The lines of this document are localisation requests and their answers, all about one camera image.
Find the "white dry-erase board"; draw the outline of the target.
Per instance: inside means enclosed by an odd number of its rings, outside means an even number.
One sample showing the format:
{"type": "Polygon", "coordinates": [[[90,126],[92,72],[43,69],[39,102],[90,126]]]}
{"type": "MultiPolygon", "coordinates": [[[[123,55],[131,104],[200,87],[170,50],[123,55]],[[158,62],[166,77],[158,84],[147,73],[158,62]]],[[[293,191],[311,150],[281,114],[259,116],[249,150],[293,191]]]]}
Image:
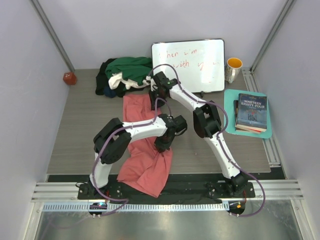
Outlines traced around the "white dry-erase board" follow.
{"type": "Polygon", "coordinates": [[[221,38],[159,42],[151,46],[154,74],[164,72],[192,93],[225,89],[225,42],[221,38]]]}

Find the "pink t shirt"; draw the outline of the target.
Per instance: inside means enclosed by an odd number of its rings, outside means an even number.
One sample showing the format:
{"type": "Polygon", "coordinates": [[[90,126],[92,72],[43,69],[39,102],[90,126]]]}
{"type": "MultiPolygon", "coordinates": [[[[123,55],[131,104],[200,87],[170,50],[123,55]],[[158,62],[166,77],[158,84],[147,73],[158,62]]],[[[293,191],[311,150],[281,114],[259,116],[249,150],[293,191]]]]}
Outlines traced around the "pink t shirt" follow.
{"type": "MultiPolygon", "coordinates": [[[[138,122],[155,117],[148,94],[129,94],[123,97],[123,120],[138,122]]],[[[154,198],[166,185],[173,159],[171,149],[162,153],[155,148],[156,138],[134,141],[128,145],[130,157],[122,165],[117,181],[154,198]]]]}

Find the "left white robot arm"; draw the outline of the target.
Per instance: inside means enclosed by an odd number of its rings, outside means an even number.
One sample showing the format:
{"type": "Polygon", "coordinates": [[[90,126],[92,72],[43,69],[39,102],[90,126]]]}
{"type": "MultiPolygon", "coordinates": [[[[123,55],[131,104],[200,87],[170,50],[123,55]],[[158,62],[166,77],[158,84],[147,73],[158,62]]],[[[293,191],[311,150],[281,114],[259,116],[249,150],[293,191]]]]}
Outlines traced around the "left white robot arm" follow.
{"type": "Polygon", "coordinates": [[[187,121],[181,115],[172,117],[160,114],[136,122],[113,118],[93,139],[95,162],[89,177],[89,194],[97,200],[106,195],[112,165],[123,156],[130,144],[151,138],[154,139],[155,151],[162,154],[169,151],[175,137],[187,129],[187,121]]]}

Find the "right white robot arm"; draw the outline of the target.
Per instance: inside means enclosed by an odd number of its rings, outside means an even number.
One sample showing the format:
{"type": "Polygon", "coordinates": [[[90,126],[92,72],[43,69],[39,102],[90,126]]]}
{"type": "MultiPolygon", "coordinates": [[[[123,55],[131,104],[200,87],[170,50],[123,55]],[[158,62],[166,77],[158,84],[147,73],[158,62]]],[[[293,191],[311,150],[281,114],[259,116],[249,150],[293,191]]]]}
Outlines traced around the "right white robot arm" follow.
{"type": "Polygon", "coordinates": [[[171,98],[192,112],[193,129],[212,149],[222,170],[226,193],[233,198],[242,194],[248,179],[225,142],[217,104],[197,97],[185,89],[177,79],[167,78],[162,71],[153,77],[147,76],[146,79],[150,82],[149,97],[152,109],[156,108],[157,98],[171,98]]]}

